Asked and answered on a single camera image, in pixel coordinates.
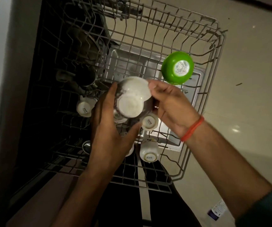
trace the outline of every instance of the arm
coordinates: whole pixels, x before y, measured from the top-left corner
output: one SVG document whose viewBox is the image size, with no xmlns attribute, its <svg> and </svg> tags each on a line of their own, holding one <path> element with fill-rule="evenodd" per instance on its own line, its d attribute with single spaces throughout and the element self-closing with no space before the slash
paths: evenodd
<svg viewBox="0 0 272 227">
<path fill-rule="evenodd" d="M 115 83 L 93 109 L 92 150 L 88 166 L 52 227 L 90 226 L 104 190 L 137 137 L 140 123 L 135 124 L 124 137 L 117 132 L 113 115 L 116 88 Z"/>
<path fill-rule="evenodd" d="M 158 100 L 159 118 L 182 137 L 199 114 L 178 88 L 157 80 L 150 80 L 149 88 Z M 272 190 L 272 185 L 209 123 L 203 122 L 186 143 L 235 218 Z"/>
</svg>

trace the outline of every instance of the floor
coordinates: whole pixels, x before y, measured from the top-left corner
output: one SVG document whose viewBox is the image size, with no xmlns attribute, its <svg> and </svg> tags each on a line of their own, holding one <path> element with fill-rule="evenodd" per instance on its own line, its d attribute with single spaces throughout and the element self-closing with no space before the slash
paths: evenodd
<svg viewBox="0 0 272 227">
<path fill-rule="evenodd" d="M 233 0 L 159 1 L 212 16 L 228 30 L 204 117 L 272 183 L 272 12 Z M 145 25 L 138 24 L 137 37 Z M 121 27 L 124 21 L 116 21 L 116 29 Z M 155 29 L 150 29 L 146 34 L 152 38 Z M 134 30 L 130 20 L 126 33 Z M 157 41 L 163 37 L 158 32 Z M 193 156 L 175 186 L 202 226 L 234 226 L 229 212 L 217 221 L 207 216 L 221 197 Z"/>
</svg>

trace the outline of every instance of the red wristband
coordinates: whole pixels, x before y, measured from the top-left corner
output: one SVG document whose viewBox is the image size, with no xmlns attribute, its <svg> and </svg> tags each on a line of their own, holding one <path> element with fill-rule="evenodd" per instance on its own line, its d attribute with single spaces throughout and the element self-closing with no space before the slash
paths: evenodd
<svg viewBox="0 0 272 227">
<path fill-rule="evenodd" d="M 204 117 L 203 116 L 200 116 L 200 119 L 195 122 L 192 126 L 190 126 L 190 128 L 187 130 L 187 132 L 185 133 L 184 136 L 181 137 L 181 141 L 182 142 L 185 142 L 187 141 L 191 136 L 192 134 L 194 133 L 194 131 L 196 130 L 196 128 L 202 124 L 202 122 L 204 121 Z"/>
</svg>

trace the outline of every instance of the hand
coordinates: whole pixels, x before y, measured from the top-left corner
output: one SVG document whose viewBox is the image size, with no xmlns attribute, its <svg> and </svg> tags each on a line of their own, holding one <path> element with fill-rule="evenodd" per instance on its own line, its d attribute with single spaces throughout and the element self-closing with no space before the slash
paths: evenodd
<svg viewBox="0 0 272 227">
<path fill-rule="evenodd" d="M 179 88 L 159 80 L 148 82 L 152 96 L 157 99 L 154 113 L 181 138 L 200 115 Z"/>
<path fill-rule="evenodd" d="M 134 144 L 141 123 L 135 124 L 124 137 L 119 136 L 114 123 L 114 98 L 117 83 L 103 94 L 92 111 L 92 150 L 88 170 L 111 179 Z"/>
</svg>

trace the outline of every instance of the forearm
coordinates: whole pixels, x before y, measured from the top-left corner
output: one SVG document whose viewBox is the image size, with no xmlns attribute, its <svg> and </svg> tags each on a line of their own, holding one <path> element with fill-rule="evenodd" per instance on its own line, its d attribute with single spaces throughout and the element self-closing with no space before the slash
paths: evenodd
<svg viewBox="0 0 272 227">
<path fill-rule="evenodd" d="M 52 227 L 90 226 L 99 200 L 110 180 L 109 175 L 86 169 Z"/>
<path fill-rule="evenodd" d="M 187 145 L 235 218 L 272 190 L 272 185 L 207 122 L 195 130 Z"/>
</svg>

